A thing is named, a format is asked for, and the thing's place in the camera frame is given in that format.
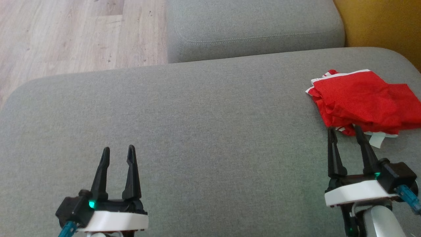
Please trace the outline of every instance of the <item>green led light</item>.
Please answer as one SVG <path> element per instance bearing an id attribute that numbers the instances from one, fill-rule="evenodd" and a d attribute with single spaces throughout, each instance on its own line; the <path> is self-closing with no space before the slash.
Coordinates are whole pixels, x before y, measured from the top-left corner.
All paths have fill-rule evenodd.
<path id="1" fill-rule="evenodd" d="M 93 209 L 95 209 L 95 200 L 89 200 L 89 206 Z"/>

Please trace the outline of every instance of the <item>red fabric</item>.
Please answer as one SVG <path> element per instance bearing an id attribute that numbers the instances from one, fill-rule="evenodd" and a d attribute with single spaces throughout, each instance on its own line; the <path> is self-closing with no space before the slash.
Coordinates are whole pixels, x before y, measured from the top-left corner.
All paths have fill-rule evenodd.
<path id="1" fill-rule="evenodd" d="M 421 102 L 406 84 L 387 84 L 374 72 L 358 72 L 315 81 L 308 93 L 327 127 L 398 134 L 421 127 Z"/>

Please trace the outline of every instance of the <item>white stripe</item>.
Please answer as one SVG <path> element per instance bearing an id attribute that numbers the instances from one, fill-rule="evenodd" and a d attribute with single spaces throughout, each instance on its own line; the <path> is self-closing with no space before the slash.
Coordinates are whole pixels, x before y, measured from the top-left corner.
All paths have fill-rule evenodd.
<path id="1" fill-rule="evenodd" d="M 314 86 L 312 86 L 312 87 L 308 88 L 308 89 L 306 90 L 306 93 L 307 93 L 307 94 L 309 94 L 309 91 L 310 91 L 311 89 L 313 89 L 313 88 L 314 88 Z"/>
<path id="2" fill-rule="evenodd" d="M 364 70 L 359 70 L 359 71 L 355 71 L 355 72 L 352 72 L 352 73 L 337 73 L 337 74 L 333 74 L 333 75 L 322 77 L 322 78 L 315 78 L 315 79 L 312 79 L 312 84 L 314 85 L 314 82 L 316 82 L 316 81 L 326 80 L 326 79 L 334 78 L 334 77 L 338 77 L 338 76 L 351 75 L 351 74 L 355 74 L 355 73 L 362 73 L 362 72 L 370 72 L 370 70 L 364 69 Z"/>

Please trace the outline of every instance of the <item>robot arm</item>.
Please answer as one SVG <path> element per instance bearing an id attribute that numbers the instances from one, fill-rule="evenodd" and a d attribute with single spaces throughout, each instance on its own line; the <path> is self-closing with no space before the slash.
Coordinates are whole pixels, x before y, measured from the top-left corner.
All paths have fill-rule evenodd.
<path id="1" fill-rule="evenodd" d="M 135 231 L 148 228 L 148 213 L 140 201 L 141 189 L 136 151 L 129 146 L 127 154 L 129 170 L 122 199 L 108 200 L 107 169 L 109 148 L 102 153 L 91 191 L 81 190 L 78 197 L 66 197 L 56 212 L 63 228 L 59 237 L 70 237 L 76 231 L 88 237 L 118 233 L 121 237 L 133 237 Z"/>
<path id="2" fill-rule="evenodd" d="M 326 205 L 341 208 L 348 237 L 404 237 L 392 213 L 392 201 L 405 201 L 415 214 L 421 215 L 417 176 L 403 162 L 392 164 L 386 158 L 379 161 L 361 128 L 355 126 L 355 131 L 364 169 L 361 175 L 347 175 L 336 145 L 335 130 L 328 129 L 330 182 L 325 191 Z M 356 212 L 358 206 L 365 209 Z"/>

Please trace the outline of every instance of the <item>sofa cushion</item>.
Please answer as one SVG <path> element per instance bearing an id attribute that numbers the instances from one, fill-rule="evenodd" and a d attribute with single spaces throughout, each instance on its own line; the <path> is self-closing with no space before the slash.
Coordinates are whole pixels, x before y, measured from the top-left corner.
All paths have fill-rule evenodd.
<path id="1" fill-rule="evenodd" d="M 304 92 L 329 69 L 371 69 L 408 83 L 421 75 L 380 48 L 336 48 L 59 75 L 18 88 L 0 112 L 0 234 L 54 236 L 66 196 L 91 187 L 111 149 L 107 192 L 124 189 L 136 147 L 150 229 L 137 236 L 342 236 L 325 206 L 327 132 Z M 349 174 L 362 172 L 354 137 L 338 134 Z M 421 174 L 421 130 L 386 139 L 379 158 Z M 419 219 L 394 212 L 409 236 Z"/>
<path id="2" fill-rule="evenodd" d="M 332 0 L 169 0 L 168 60 L 344 46 Z"/>

